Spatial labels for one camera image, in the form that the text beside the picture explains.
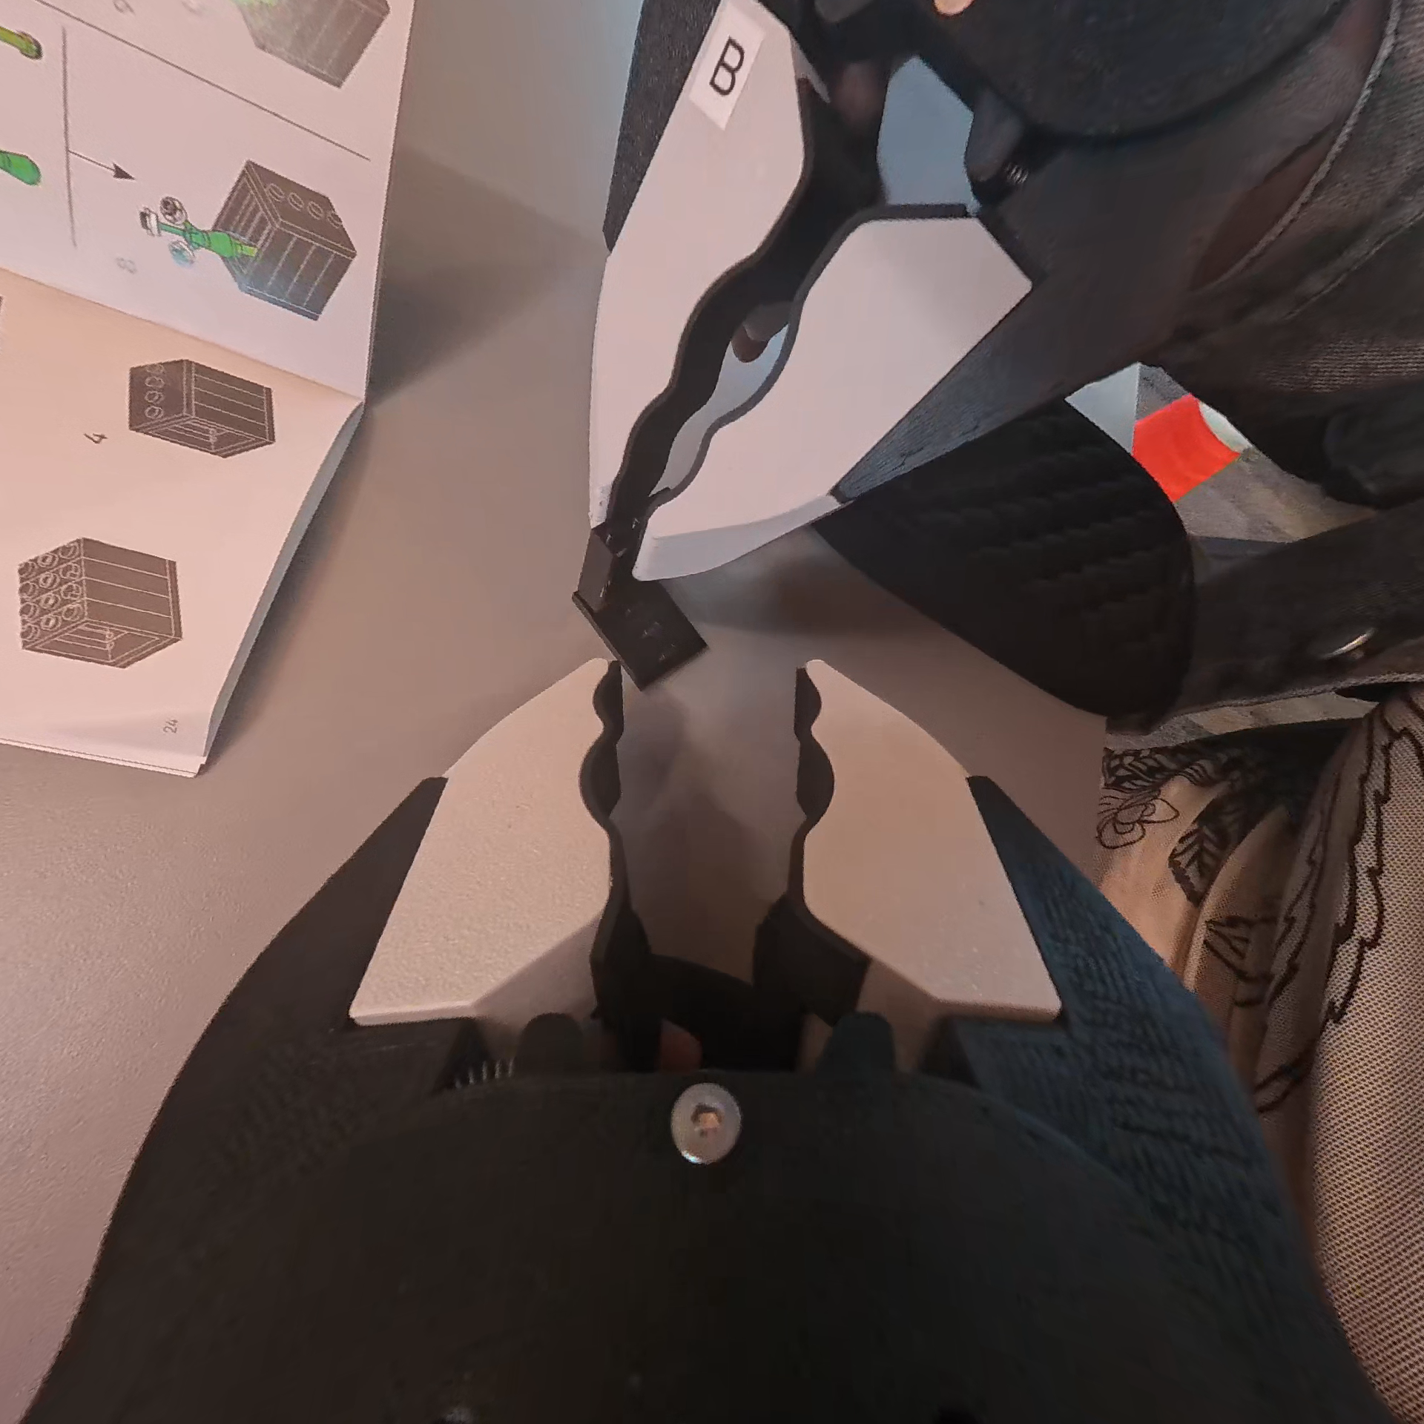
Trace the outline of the red and white object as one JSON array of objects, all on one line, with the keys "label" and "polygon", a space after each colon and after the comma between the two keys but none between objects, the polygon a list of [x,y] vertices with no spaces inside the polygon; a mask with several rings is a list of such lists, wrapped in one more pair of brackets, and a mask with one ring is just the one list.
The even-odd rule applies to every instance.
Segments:
[{"label": "red and white object", "polygon": [[1173,399],[1132,429],[1132,456],[1173,504],[1251,448],[1223,416],[1191,395]]}]

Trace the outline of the person's floral beige garment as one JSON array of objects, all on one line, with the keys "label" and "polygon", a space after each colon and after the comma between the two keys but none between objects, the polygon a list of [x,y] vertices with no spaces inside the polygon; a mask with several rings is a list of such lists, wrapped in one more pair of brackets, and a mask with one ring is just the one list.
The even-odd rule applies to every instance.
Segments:
[{"label": "person's floral beige garment", "polygon": [[1420,687],[1106,750],[1091,880],[1218,1029],[1347,1343],[1420,1421]]}]

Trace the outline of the black L-shaped lego assembly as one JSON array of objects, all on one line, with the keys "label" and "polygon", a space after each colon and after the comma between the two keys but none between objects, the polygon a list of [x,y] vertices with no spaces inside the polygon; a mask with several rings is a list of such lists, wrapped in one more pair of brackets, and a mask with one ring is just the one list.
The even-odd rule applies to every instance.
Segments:
[{"label": "black L-shaped lego assembly", "polygon": [[632,685],[649,690],[706,648],[659,582],[635,578],[635,533],[594,526],[586,541],[572,604]]}]

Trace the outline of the lego instruction booklet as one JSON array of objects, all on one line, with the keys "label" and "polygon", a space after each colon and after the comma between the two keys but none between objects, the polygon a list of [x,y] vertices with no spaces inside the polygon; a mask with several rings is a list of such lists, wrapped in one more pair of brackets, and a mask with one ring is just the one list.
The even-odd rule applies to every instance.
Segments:
[{"label": "lego instruction booklet", "polygon": [[1,4],[1,741],[194,777],[367,400],[408,2]]}]

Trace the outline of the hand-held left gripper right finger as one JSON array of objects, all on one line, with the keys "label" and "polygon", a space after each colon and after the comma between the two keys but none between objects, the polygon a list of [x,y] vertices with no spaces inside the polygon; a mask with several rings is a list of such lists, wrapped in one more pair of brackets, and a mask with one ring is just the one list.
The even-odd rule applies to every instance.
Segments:
[{"label": "hand-held left gripper right finger", "polygon": [[788,887],[757,946],[759,987],[800,1021],[874,1012],[891,1029],[1061,1014],[969,775],[828,663],[794,673]]}]

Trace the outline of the person's right forearm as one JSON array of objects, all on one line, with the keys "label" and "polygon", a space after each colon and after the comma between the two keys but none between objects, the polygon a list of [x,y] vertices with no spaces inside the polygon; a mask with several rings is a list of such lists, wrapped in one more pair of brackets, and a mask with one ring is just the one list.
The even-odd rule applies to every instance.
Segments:
[{"label": "person's right forearm", "polygon": [[1420,500],[1420,4],[1390,4],[1322,165],[1147,363],[1330,497]]}]

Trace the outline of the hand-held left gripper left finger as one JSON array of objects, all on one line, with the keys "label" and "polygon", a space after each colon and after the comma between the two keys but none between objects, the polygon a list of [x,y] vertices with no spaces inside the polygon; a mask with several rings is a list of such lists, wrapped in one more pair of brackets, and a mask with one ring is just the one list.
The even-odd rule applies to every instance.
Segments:
[{"label": "hand-held left gripper left finger", "polygon": [[611,841],[581,773],[622,690],[622,672],[591,660],[449,767],[349,1004],[354,1024],[522,1029],[545,1014],[593,1016]]}]

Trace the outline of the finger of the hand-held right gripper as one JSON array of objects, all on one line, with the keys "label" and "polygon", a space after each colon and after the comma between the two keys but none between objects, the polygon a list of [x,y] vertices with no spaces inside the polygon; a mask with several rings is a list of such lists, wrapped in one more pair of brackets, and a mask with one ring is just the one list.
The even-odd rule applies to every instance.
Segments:
[{"label": "finger of the hand-held right gripper", "polygon": [[837,511],[837,487],[1028,292],[972,217],[854,224],[793,312],[772,373],[705,434],[647,519],[639,577],[717,570]]},{"label": "finger of the hand-held right gripper", "polygon": [[671,444],[717,387],[745,314],[808,261],[779,234],[813,170],[791,31],[722,4],[603,270],[593,336],[589,522],[635,558]]}]

